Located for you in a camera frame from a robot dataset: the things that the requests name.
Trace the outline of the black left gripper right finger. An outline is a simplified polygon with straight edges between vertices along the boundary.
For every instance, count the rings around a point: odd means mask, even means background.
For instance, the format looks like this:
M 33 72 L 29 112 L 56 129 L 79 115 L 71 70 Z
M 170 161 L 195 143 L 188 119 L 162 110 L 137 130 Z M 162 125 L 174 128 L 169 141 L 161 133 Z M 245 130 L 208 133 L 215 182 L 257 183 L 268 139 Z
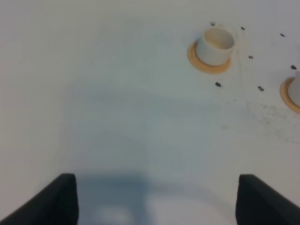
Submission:
M 253 174 L 241 174 L 237 192 L 239 225 L 299 225 L 300 208 Z

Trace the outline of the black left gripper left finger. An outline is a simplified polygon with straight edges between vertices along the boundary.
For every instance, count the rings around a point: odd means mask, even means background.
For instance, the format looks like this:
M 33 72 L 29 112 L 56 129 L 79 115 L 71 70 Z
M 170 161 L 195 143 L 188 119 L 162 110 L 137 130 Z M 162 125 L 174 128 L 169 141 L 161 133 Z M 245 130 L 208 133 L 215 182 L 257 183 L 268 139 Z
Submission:
M 76 225 L 79 219 L 76 177 L 63 173 L 0 221 L 2 225 Z

